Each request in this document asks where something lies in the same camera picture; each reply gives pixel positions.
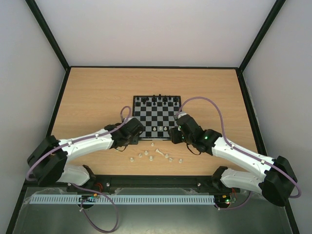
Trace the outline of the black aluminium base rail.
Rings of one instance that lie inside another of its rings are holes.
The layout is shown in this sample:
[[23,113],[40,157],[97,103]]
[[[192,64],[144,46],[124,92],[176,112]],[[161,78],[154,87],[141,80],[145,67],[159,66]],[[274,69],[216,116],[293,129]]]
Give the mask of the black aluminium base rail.
[[119,188],[180,188],[192,189],[199,193],[212,195],[227,195],[233,192],[240,192],[239,188],[226,188],[211,175],[96,175],[95,178],[90,179],[83,185],[83,188],[110,194]]

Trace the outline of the green circuit board right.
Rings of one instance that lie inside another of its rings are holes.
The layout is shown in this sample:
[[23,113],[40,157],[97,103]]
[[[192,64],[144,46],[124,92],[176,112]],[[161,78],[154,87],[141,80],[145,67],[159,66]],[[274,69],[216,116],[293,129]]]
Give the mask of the green circuit board right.
[[220,195],[216,198],[217,203],[225,203],[225,204],[231,204],[235,203],[237,201],[237,195],[234,193],[228,194],[228,195]]

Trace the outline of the black and silver chessboard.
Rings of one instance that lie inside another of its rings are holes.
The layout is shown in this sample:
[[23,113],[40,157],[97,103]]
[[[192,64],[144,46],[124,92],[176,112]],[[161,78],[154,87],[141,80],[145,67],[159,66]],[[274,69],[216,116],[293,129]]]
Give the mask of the black and silver chessboard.
[[[177,126],[174,115],[177,114],[181,107],[181,96],[171,96],[172,100],[167,100],[167,106],[163,106],[164,95],[161,95],[161,101],[158,101],[158,95],[155,96],[157,98],[156,106],[153,106],[153,95],[133,97],[133,117],[137,118],[145,127],[145,131],[140,134],[139,140],[169,140],[169,130]],[[148,102],[151,103],[151,106],[143,105],[142,98],[146,97],[149,97]],[[174,106],[175,97],[178,97],[177,106]]]

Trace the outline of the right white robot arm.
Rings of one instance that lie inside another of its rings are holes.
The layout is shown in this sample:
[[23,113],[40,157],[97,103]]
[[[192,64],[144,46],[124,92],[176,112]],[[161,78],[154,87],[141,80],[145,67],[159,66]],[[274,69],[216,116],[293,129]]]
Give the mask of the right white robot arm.
[[199,154],[220,157],[245,169],[244,172],[238,172],[219,167],[213,178],[213,187],[216,190],[240,188],[262,194],[273,205],[286,205],[297,183],[286,158],[272,158],[255,153],[227,140],[215,130],[203,130],[189,114],[176,115],[175,121],[177,126],[169,130],[172,143],[184,142],[187,147],[193,146]]

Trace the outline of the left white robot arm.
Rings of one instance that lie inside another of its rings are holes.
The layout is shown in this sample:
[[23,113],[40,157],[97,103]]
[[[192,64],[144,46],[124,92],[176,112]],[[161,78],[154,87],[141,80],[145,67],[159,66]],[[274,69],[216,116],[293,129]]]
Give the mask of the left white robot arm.
[[26,179],[34,180],[42,187],[56,182],[82,186],[93,173],[89,167],[71,165],[70,161],[100,150],[127,147],[144,130],[138,119],[130,117],[81,137],[57,140],[53,135],[48,136],[28,157],[30,171]]

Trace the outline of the black enclosure frame right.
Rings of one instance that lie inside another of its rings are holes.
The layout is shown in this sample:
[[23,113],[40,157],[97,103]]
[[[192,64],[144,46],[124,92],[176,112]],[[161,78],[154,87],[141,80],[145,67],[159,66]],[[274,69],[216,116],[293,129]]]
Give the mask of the black enclosure frame right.
[[309,141],[309,0],[288,0],[244,70],[269,156],[286,157],[298,179],[300,198],[290,204],[301,233],[302,203],[308,194],[304,159]]

